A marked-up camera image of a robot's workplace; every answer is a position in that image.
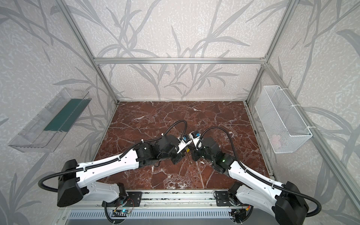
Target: wall with leaf pattern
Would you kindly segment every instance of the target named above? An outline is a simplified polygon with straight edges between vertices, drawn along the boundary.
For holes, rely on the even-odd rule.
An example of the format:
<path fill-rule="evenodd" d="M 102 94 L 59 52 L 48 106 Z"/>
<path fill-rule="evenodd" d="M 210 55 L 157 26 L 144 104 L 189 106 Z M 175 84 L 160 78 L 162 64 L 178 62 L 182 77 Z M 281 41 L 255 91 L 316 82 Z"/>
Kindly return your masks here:
<path fill-rule="evenodd" d="M 341 162 L 360 183 L 360 1 L 299 3 L 270 64 L 316 124 Z M 360 224 L 360 215 L 311 141 L 290 154 L 274 154 L 250 101 L 278 179 L 315 196 L 322 212 L 306 224 Z"/>
<path fill-rule="evenodd" d="M 264 57 L 288 0 L 66 0 L 96 57 Z M 119 99 L 246 99 L 259 65 L 102 65 Z"/>
<path fill-rule="evenodd" d="M 57 193 L 37 186 L 64 162 L 94 157 L 115 109 L 54 1 L 0 1 L 0 224 L 50 224 Z M 53 153 L 9 147 L 64 87 L 88 90 L 88 107 Z M 57 186 L 57 180 L 48 181 Z"/>

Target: red marble surface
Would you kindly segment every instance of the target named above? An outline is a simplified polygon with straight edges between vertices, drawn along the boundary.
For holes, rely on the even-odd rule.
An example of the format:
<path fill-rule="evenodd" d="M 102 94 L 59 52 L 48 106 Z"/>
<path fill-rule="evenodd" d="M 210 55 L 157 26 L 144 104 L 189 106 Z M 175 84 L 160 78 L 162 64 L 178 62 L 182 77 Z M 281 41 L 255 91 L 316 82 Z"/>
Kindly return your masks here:
<path fill-rule="evenodd" d="M 239 159 L 255 171 L 269 176 L 243 102 L 120 102 L 95 160 L 125 151 L 141 139 L 158 137 L 177 120 L 188 122 L 186 133 L 204 132 L 211 126 L 230 131 Z M 184 124 L 170 134 L 180 136 Z M 232 154 L 226 134 L 210 130 L 223 152 Z M 219 174 L 204 159 L 194 162 L 191 154 L 176 165 L 168 159 L 159 167 L 146 166 L 103 178 L 100 182 L 124 183 L 126 189 L 227 189 L 234 179 Z"/>

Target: vented metal panel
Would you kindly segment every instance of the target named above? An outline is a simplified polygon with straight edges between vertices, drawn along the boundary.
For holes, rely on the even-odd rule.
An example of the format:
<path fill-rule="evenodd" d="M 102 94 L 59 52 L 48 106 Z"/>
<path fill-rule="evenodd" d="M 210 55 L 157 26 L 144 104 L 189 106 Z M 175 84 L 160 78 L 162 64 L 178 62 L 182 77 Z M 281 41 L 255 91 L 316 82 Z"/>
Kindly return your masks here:
<path fill-rule="evenodd" d="M 113 219 L 196 219 L 230 218 L 230 209 L 134 209 L 126 217 Z M 104 210 L 71 210 L 68 219 L 105 219 Z"/>

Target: aluminum frame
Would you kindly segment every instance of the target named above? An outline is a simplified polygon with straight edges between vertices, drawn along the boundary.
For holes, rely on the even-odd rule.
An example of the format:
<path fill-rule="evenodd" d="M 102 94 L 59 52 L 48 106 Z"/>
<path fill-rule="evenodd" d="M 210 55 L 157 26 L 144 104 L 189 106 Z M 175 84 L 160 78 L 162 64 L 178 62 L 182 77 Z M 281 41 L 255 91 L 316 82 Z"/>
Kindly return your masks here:
<path fill-rule="evenodd" d="M 283 33 L 285 32 L 285 29 L 288 26 L 289 21 L 290 21 L 292 15 L 294 14 L 295 8 L 296 8 L 298 3 L 299 3 L 299 0 L 290 0 L 289 1 L 288 5 L 286 7 L 286 10 L 284 12 L 283 18 L 281 19 L 281 22 L 279 24 L 279 27 L 275 32 L 273 40 L 271 41 L 270 47 L 269 47 L 267 53 L 265 54 L 265 57 L 264 57 L 265 62 L 264 63 L 267 63 L 270 60 L 272 54 L 274 53 L 274 50 L 275 50 L 277 44 L 279 43 Z M 258 85 L 258 83 L 260 82 L 260 80 L 262 78 L 262 75 L 264 73 L 264 70 L 265 69 L 264 69 L 263 64 L 262 64 L 261 68 L 260 68 L 260 70 L 259 70 L 259 72 L 258 72 L 258 74 L 256 76 L 255 82 L 253 83 L 253 85 L 252 85 L 252 87 L 250 89 L 249 95 L 248 95 L 248 97 L 246 99 L 247 102 L 249 102 L 252 95 L 254 94 L 255 88 Z"/>
<path fill-rule="evenodd" d="M 214 191 L 228 189 L 166 189 L 166 190 L 134 190 L 142 192 L 140 208 L 239 208 L 238 206 L 216 206 Z M 98 209 L 102 201 L 79 201 L 66 210 Z"/>
<path fill-rule="evenodd" d="M 96 64 L 263 64 L 265 58 L 94 58 Z"/>
<path fill-rule="evenodd" d="M 57 7 L 58 7 L 60 13 L 63 15 L 65 21 L 69 25 L 70 29 L 72 30 L 72 32 L 74 33 L 76 39 L 78 40 L 79 44 L 81 45 L 82 49 L 84 50 L 85 55 L 87 56 L 87 58 L 89 59 L 91 65 L 93 66 L 94 70 L 98 74 L 100 80 L 105 85 L 106 90 L 108 90 L 108 92 L 111 95 L 111 97 L 113 98 L 113 100 L 117 103 L 118 99 L 116 97 L 115 92 L 111 88 L 111 86 L 110 86 L 108 80 L 106 79 L 105 75 L 103 74 L 103 72 L 95 64 L 94 55 L 92 54 L 92 52 L 90 50 L 90 47 L 86 43 L 85 38 L 82 35 L 82 33 L 81 33 L 77 23 L 75 22 L 75 20 L 74 20 L 74 18 L 72 16 L 68 6 L 66 5 L 65 1 L 64 0 L 55 0 L 55 2 L 57 4 Z"/>
<path fill-rule="evenodd" d="M 256 122 L 254 120 L 254 117 L 253 117 L 250 109 L 249 109 L 249 106 L 247 105 L 247 103 L 245 101 L 244 101 L 244 106 L 245 106 L 245 109 L 246 109 L 246 113 L 248 114 L 252 129 L 253 129 L 253 131 L 255 133 L 255 138 L 256 138 L 256 141 L 257 141 L 257 143 L 259 145 L 259 149 L 260 149 L 262 158 L 264 159 L 264 163 L 265 163 L 265 167 L 267 169 L 267 173 L 269 174 L 270 179 L 278 181 L 277 180 L 277 175 L 276 175 L 275 171 L 273 170 L 273 166 L 271 164 L 270 157 L 267 154 L 267 151 L 265 149 L 265 144 L 264 144 L 264 142 L 262 140 L 262 137 L 261 137 L 260 133 L 257 132 L 259 130 L 259 128 L 256 125 Z"/>
<path fill-rule="evenodd" d="M 117 110 L 118 107 L 119 107 L 119 104 L 116 104 L 116 106 L 115 106 L 115 108 L 114 108 L 114 111 L 111 113 L 111 119 L 109 120 L 109 122 L 108 122 L 108 124 L 107 124 L 107 126 L 106 126 L 106 128 L 105 128 L 106 131 L 108 131 L 109 126 L 110 126 L 110 124 L 111 124 L 111 121 L 112 121 L 112 119 L 113 119 L 113 117 L 114 117 L 114 115 L 115 115 L 116 110 Z M 98 151 L 99 151 L 99 149 L 100 149 L 101 143 L 103 142 L 103 140 L 104 140 L 104 138 L 105 138 L 105 136 L 106 136 L 106 133 L 107 133 L 107 132 L 104 132 L 104 133 L 102 134 L 102 136 L 101 136 L 101 138 L 100 138 L 100 140 L 99 140 L 99 142 L 98 142 L 98 145 L 96 146 L 96 152 L 95 152 L 94 155 L 90 158 L 90 162 L 95 161 L 95 157 L 96 157 L 96 155 L 98 154 Z"/>
<path fill-rule="evenodd" d="M 283 91 L 289 97 L 290 101 L 296 105 L 297 110 L 305 123 L 310 127 L 315 127 L 314 123 L 306 114 L 304 109 L 298 105 L 299 102 L 296 100 L 294 95 L 291 93 L 291 91 L 289 91 L 289 89 L 287 89 L 286 84 L 282 81 L 276 70 L 267 63 L 264 64 L 264 68 L 273 82 L 283 88 Z M 349 196 L 358 213 L 360 213 L 360 187 L 354 178 L 350 175 L 346 167 L 341 163 L 340 159 L 336 156 L 320 131 L 317 128 L 310 129 L 312 132 L 312 142 L 316 146 L 325 163 L 330 168 L 331 172 L 338 180 L 341 187 L 344 189 L 344 192 Z"/>

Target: white wire basket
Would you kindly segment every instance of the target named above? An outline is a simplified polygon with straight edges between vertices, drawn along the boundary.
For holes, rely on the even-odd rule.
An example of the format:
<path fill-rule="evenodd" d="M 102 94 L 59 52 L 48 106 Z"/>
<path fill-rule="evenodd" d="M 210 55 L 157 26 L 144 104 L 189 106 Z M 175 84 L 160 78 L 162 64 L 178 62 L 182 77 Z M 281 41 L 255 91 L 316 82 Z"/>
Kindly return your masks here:
<path fill-rule="evenodd" d="M 280 86 L 264 86 L 255 109 L 275 153 L 295 152 L 312 137 L 309 127 Z"/>

